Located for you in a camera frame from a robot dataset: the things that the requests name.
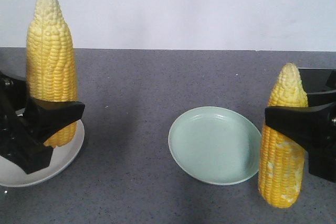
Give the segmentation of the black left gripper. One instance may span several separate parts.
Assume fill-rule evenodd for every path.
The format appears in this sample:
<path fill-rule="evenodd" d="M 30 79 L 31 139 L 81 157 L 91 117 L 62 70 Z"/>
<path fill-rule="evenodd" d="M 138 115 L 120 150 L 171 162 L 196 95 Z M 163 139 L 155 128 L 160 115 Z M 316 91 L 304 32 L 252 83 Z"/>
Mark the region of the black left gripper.
<path fill-rule="evenodd" d="M 52 147 L 36 141 L 44 142 L 80 120 L 85 105 L 78 101 L 52 102 L 32 97 L 27 103 L 26 100 L 26 79 L 1 72 L 1 156 L 31 174 L 47 168 L 53 154 Z M 24 108 L 22 118 L 16 112 Z"/>

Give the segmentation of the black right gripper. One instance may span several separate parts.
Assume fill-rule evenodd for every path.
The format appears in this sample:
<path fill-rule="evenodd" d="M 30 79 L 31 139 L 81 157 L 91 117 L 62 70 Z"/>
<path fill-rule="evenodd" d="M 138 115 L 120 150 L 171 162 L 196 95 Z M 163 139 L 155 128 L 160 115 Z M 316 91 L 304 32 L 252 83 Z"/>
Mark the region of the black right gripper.
<path fill-rule="evenodd" d="M 335 181 L 335 69 L 299 68 L 306 108 L 270 106 L 265 123 L 309 151 L 309 173 Z"/>

